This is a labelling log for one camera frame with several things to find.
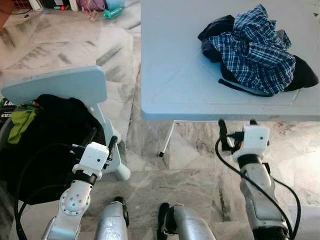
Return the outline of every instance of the marble floor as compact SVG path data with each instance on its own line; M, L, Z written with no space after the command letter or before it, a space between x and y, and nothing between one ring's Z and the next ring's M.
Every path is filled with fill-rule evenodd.
M318 4L319 10L316 0L306 2L312 8ZM141 118L141 4L127 0L126 5L123 14L113 20L100 16L92 22L81 12L46 10L48 14L31 12L28 18L12 16L0 29L0 88L22 77L81 66L99 65L106 73L108 99L101 109L126 144L123 162L131 178L119 182L110 175L96 183L80 239L92 239L104 206L115 196L123 196L130 215L130 240L156 239L162 202L195 209L217 240L252 240L240 178L214 151L219 136L216 123L178 123L164 157L158 157L171 122ZM243 124L227 122L230 131ZM272 175L292 187L303 205L320 207L320 123L263 124L271 129L265 160ZM285 210L295 203L281 186L276 196ZM10 234L12 202L1 183L0 240L7 240ZM41 217L37 220L34 226L43 221Z

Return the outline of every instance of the pink bag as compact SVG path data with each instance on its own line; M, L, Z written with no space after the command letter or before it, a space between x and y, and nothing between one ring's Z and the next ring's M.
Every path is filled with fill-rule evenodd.
M82 8L82 11L91 12L104 11L106 9L105 0L76 0L78 5Z

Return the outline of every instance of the table leg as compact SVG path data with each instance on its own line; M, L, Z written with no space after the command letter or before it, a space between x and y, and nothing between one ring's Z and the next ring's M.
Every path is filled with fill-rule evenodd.
M165 138L165 142L164 142L164 145L163 145L163 150L159 153L159 157L163 157L164 154L165 154L165 151L167 149L167 146L168 146L168 143L169 143L169 140L171 138L171 135L175 129L175 125L176 125L176 121L173 121L171 127L170 127L170 130L168 132L168 134L166 135L166 138Z

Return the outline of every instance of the light blue table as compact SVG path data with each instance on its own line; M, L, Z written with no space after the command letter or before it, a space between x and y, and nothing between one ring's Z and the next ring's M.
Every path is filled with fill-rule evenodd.
M271 98L228 88L198 34L214 19L261 3L292 41L290 52L320 76L320 24L297 0L143 0L141 110L145 120L320 121L320 86Z

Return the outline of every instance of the green cloth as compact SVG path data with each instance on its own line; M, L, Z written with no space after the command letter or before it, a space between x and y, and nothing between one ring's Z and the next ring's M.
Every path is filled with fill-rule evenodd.
M14 126L10 131L8 143L17 144L35 116L35 110L14 111L11 113L11 121Z

